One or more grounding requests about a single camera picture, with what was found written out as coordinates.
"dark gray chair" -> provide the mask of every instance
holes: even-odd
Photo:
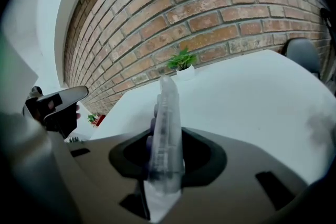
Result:
[[[286,42],[282,54],[321,79],[321,62],[314,44],[307,38],[294,38]]]

